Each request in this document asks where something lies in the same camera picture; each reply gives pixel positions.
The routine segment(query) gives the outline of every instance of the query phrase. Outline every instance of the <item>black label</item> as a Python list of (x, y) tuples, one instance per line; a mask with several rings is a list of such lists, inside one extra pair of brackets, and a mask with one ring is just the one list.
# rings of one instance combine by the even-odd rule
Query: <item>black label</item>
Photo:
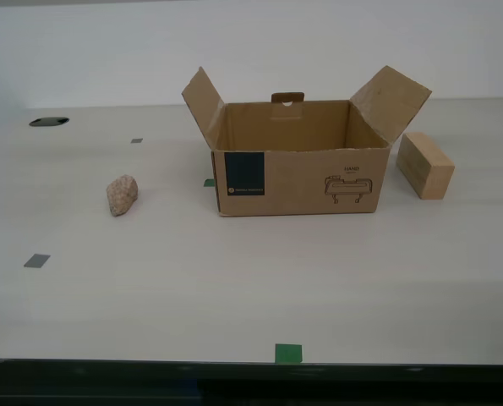
[(229, 196), (264, 195), (264, 152), (225, 152)]

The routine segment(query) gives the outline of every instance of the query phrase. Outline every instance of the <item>white table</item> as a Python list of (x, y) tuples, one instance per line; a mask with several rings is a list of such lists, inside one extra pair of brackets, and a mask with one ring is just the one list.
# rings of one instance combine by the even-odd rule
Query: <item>white table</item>
[[(306, 363), (503, 364), (503, 100), (432, 100), (410, 129), (457, 165), (443, 201), (396, 146), (375, 214), (222, 218), (184, 106), (10, 118), (0, 358), (273, 362), (298, 343)], [(125, 173), (139, 199), (114, 218)], [(24, 268), (34, 253), (51, 258)]]

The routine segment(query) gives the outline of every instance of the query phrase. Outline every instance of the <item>box flap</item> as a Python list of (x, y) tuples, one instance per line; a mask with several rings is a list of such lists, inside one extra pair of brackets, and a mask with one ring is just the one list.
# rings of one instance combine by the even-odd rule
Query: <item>box flap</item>
[(202, 67), (183, 89), (182, 96), (208, 146), (215, 150), (221, 132), (221, 113), (225, 103)]
[(351, 102), (371, 128), (391, 145), (430, 94), (430, 89), (385, 66), (351, 97)]

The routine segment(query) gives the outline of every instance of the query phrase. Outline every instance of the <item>stone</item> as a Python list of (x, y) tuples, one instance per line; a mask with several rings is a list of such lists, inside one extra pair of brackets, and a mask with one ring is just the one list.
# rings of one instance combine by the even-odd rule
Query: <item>stone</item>
[(132, 176), (123, 175), (107, 187), (108, 205), (113, 216), (121, 216), (139, 197), (139, 186)]

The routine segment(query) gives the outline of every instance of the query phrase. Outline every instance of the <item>printed illustration on box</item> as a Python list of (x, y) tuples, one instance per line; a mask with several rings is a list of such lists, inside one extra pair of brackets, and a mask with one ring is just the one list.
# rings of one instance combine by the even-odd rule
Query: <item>printed illustration on box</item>
[(354, 202), (360, 203), (362, 196), (369, 195), (373, 188), (371, 179), (345, 180), (339, 175), (326, 178), (325, 185), (325, 195), (332, 196), (336, 204), (339, 202), (338, 195), (358, 195)]

